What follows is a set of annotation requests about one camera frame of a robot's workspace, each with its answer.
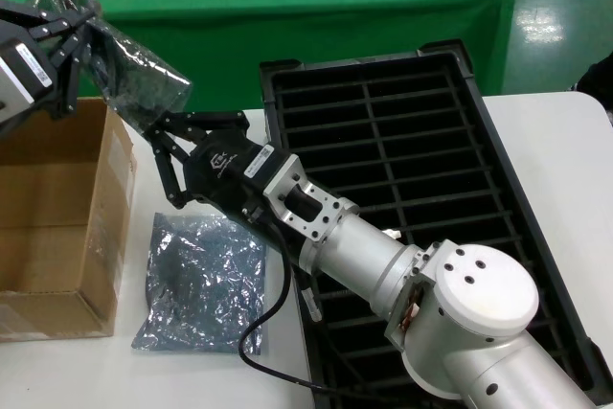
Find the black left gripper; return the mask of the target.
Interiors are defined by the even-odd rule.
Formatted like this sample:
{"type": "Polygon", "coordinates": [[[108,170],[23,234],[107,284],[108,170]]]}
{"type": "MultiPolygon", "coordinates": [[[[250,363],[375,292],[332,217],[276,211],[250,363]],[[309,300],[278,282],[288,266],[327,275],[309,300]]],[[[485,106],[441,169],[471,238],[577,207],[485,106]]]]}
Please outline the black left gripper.
{"type": "Polygon", "coordinates": [[[92,10],[61,13],[1,0],[1,104],[33,105],[54,86],[54,71],[44,63],[36,40],[53,39],[48,58],[57,70],[57,84],[43,109],[51,118],[75,113],[80,69],[90,44],[92,10]]]}

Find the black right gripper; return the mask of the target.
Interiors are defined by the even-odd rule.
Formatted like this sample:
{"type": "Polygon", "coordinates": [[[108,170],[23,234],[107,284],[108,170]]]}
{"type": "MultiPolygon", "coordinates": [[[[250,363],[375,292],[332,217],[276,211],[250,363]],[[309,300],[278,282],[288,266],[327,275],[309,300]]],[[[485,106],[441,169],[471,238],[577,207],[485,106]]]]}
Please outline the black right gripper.
{"type": "Polygon", "coordinates": [[[211,204],[228,217],[243,217],[265,207],[263,192],[290,153],[246,137],[249,122],[242,111],[166,112],[152,126],[151,147],[165,196],[183,208],[190,196],[181,190],[172,159],[184,163],[187,191],[198,202],[211,204]],[[210,133],[234,129],[243,133],[210,133]],[[198,143],[190,156],[170,137],[198,143]]]}

